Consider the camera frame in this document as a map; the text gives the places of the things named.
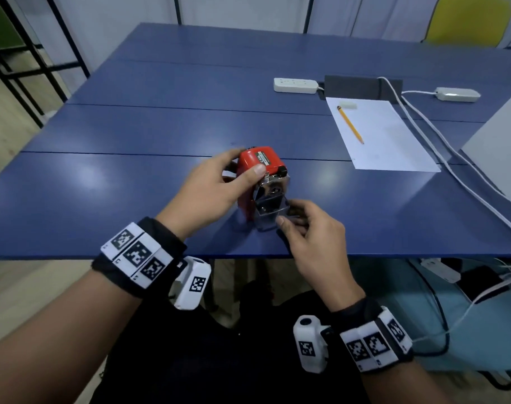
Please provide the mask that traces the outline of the person's left hand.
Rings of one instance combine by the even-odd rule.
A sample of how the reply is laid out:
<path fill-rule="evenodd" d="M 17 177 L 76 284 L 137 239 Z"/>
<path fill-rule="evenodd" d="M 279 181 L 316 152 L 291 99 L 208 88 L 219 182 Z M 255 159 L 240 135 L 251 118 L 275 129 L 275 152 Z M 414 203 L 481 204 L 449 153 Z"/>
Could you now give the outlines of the person's left hand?
<path fill-rule="evenodd" d="M 185 241 L 210 225 L 235 205 L 242 194 L 230 194 L 230 181 L 223 172 L 232 166 L 243 148 L 215 155 L 196 166 L 174 198 L 155 217 L 179 239 Z"/>

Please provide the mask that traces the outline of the person's right hand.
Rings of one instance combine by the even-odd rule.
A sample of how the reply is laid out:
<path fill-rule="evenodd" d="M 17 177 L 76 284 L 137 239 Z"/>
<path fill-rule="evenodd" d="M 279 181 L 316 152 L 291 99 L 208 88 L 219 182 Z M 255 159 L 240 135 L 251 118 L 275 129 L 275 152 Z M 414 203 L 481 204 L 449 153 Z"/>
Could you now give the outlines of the person's right hand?
<path fill-rule="evenodd" d="M 353 278 L 342 223 L 315 203 L 291 199 L 290 212 L 308 220 L 308 231 L 298 241 L 288 241 L 299 273 L 331 312 L 364 299 L 366 293 Z"/>

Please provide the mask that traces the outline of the red pencil sharpener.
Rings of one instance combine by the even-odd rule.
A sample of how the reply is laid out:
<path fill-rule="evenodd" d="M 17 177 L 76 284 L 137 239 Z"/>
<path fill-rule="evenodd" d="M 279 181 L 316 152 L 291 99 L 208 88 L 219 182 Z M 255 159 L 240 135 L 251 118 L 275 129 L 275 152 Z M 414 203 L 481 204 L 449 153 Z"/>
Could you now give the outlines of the red pencil sharpener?
<path fill-rule="evenodd" d="M 238 158 L 237 176 L 256 164 L 264 164 L 266 174 L 256 185 L 238 198 L 238 208 L 248 223 L 254 226 L 254 202 L 261 197 L 286 195 L 290 183 L 288 168 L 269 146 L 254 146 L 243 151 Z"/>

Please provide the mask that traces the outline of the clear sharpener shavings drawer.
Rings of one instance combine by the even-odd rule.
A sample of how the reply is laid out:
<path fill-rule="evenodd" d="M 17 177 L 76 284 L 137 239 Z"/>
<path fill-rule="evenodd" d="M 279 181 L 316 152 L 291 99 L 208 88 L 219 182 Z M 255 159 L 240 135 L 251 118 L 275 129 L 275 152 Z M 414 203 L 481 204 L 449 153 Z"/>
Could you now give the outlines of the clear sharpener shavings drawer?
<path fill-rule="evenodd" d="M 254 206 L 254 227 L 259 232 L 274 230 L 279 216 L 297 217 L 290 212 L 290 202 L 283 193 L 261 197 L 254 202 Z"/>

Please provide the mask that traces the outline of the person's right forearm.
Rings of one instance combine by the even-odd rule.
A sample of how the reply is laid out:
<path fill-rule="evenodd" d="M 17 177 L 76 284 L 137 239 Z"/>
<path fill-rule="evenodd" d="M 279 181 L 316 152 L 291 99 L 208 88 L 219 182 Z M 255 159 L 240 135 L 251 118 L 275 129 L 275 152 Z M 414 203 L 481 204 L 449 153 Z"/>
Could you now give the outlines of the person's right forearm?
<path fill-rule="evenodd" d="M 371 404 L 455 404 L 416 361 L 361 374 Z"/>

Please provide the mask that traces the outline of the person's left forearm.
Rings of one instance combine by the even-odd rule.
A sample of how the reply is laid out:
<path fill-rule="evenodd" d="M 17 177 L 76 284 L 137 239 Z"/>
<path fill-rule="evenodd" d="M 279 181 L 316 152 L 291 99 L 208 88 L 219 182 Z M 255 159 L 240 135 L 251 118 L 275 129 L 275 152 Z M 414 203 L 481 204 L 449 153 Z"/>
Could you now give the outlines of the person's left forearm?
<path fill-rule="evenodd" d="M 141 302 L 88 271 L 0 340 L 0 404 L 73 404 Z"/>

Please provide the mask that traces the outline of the white power strip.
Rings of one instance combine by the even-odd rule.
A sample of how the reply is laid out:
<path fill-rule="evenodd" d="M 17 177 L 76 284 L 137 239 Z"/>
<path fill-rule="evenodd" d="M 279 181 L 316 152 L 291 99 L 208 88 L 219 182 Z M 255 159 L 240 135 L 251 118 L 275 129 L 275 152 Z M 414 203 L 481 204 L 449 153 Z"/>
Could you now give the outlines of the white power strip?
<path fill-rule="evenodd" d="M 315 80 L 274 78 L 273 88 L 278 93 L 315 94 L 320 86 Z"/>

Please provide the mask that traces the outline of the white paper sheet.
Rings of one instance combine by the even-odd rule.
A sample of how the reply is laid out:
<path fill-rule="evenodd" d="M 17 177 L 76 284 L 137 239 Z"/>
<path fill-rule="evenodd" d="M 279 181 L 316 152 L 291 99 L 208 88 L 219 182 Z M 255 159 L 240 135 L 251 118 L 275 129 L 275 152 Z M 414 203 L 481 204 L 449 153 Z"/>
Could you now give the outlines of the white paper sheet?
<path fill-rule="evenodd" d="M 354 101 L 344 110 L 364 140 L 362 145 L 337 110 L 341 101 Z M 327 97 L 347 152 L 356 169 L 438 173 L 440 167 L 387 101 Z"/>

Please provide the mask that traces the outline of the left wristband with marker tags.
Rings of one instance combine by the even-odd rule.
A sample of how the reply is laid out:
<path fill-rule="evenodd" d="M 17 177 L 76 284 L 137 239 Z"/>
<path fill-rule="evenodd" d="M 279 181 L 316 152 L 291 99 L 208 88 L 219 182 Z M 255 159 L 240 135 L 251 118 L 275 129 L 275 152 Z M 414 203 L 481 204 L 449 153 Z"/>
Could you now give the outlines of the left wristband with marker tags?
<path fill-rule="evenodd" d="M 100 248 L 91 268 L 142 299 L 155 284 L 168 285 L 188 266 L 186 245 L 156 219 L 130 223 Z"/>

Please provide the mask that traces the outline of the person's black clothing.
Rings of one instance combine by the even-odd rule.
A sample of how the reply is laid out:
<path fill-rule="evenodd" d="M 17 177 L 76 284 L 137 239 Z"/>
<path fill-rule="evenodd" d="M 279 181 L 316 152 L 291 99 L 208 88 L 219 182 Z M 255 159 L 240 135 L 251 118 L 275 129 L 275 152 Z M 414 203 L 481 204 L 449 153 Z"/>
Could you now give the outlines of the person's black clothing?
<path fill-rule="evenodd" d="M 321 374 L 301 367 L 293 325 L 330 324 L 312 290 L 278 306 L 257 281 L 245 285 L 237 327 L 202 307 L 175 309 L 146 297 L 111 349 L 90 404 L 370 404 L 349 357 L 331 353 Z"/>

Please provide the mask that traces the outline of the black flat device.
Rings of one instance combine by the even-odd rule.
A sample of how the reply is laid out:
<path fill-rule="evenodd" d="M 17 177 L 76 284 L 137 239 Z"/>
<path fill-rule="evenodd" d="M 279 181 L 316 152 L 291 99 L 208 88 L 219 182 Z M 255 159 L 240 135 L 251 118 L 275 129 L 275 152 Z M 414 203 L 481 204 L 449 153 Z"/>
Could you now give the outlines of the black flat device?
<path fill-rule="evenodd" d="M 481 265 L 461 272 L 461 278 L 455 285 L 473 303 L 482 292 L 502 282 L 503 279 L 492 268 Z"/>

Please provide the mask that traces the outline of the white grey power adapter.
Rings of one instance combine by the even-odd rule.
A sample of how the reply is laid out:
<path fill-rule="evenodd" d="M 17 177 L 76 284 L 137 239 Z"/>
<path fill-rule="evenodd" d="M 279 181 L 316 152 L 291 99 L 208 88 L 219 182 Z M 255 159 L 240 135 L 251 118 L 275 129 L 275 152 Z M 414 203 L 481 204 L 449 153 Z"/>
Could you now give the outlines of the white grey power adapter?
<path fill-rule="evenodd" d="M 434 96 L 440 101 L 446 102 L 477 102 L 481 94 L 473 89 L 437 87 Z"/>

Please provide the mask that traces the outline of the light blue chair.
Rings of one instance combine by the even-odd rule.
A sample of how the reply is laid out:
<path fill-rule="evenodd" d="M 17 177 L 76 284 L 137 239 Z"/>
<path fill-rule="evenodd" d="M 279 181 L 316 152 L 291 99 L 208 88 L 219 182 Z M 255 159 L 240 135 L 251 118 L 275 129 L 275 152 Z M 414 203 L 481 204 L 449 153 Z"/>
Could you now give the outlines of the light blue chair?
<path fill-rule="evenodd" d="M 414 340 L 428 371 L 511 371 L 511 284 L 474 306 L 418 258 L 351 257 L 367 295 L 386 306 Z"/>

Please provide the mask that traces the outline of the white board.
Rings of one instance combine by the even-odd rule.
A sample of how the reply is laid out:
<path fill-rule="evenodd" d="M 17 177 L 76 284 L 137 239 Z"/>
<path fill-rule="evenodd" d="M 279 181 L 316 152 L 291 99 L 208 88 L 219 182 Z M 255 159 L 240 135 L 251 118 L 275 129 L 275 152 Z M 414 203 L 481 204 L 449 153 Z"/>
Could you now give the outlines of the white board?
<path fill-rule="evenodd" d="M 511 98 L 462 147 L 511 201 Z"/>

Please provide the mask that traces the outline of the black metal rack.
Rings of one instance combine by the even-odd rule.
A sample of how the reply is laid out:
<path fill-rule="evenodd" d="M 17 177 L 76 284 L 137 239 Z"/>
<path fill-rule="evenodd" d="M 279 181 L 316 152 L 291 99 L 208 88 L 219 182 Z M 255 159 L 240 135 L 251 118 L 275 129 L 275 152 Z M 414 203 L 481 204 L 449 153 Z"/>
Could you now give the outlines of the black metal rack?
<path fill-rule="evenodd" d="M 0 10 L 20 41 L 20 44 L 17 46 L 0 48 L 0 81 L 39 128 L 44 126 L 46 113 L 33 98 L 22 79 L 44 76 L 62 103 L 65 103 L 68 100 L 67 93 L 64 92 L 61 84 L 57 81 L 55 74 L 62 71 L 80 69 L 87 79 L 91 75 L 56 0 L 45 0 L 45 2 L 71 50 L 73 59 L 70 61 L 47 64 L 41 54 L 42 51 L 45 51 L 45 48 L 39 41 L 39 37 L 32 26 L 30 24 L 24 25 L 24 21 L 28 19 L 21 7 L 16 1 L 0 0 Z M 30 53 L 38 67 L 24 71 L 14 70 L 8 62 L 8 56 L 17 53 Z"/>

